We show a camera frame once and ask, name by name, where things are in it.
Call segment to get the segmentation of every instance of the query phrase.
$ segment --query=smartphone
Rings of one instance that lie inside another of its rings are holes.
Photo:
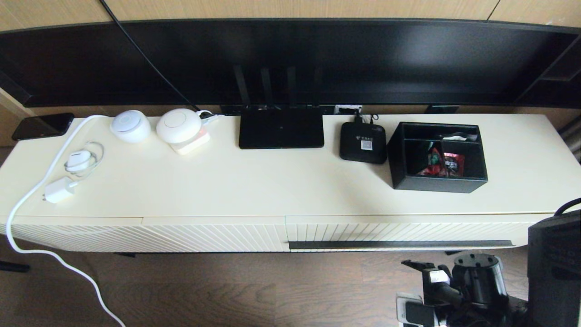
[[[24,118],[12,134],[12,140],[62,136],[69,129],[73,119],[74,115],[70,112]]]

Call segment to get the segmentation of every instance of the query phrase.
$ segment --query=cabinet top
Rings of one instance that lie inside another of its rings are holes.
[[[159,118],[149,118],[152,126]],[[389,163],[339,158],[341,124],[351,116],[324,116],[325,146],[240,150],[239,117],[206,127],[211,140],[180,156],[155,133],[139,144],[109,131],[112,118],[89,122],[51,175],[65,176],[68,153],[98,141],[106,155],[76,194],[58,204],[42,187],[18,216],[282,216],[453,215],[554,212],[581,194],[581,166],[542,115],[380,115],[389,140],[399,122],[478,125],[489,181],[470,194],[394,190]],[[36,184],[70,132],[20,141],[0,169],[0,219]]]

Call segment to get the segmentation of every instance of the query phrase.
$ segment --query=qr code sticker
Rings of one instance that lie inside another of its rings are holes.
[[[373,142],[372,141],[364,141],[364,140],[361,140],[361,149],[362,150],[373,151]]]

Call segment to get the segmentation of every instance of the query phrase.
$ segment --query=white round device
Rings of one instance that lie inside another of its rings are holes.
[[[139,143],[151,134],[151,125],[147,117],[138,110],[120,113],[113,119],[111,132],[121,141]]]
[[[207,111],[179,108],[166,112],[157,123],[157,135],[179,154],[192,151],[210,140],[210,135],[202,128],[199,116],[202,112]]]

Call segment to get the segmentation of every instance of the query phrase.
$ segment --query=black storage box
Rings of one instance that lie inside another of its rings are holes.
[[[476,140],[442,140],[442,135],[465,133]],[[464,155],[464,174],[458,176],[417,175],[428,163],[428,148],[433,142],[440,154]],[[480,130],[476,125],[400,122],[388,143],[393,188],[470,193],[488,181]]]

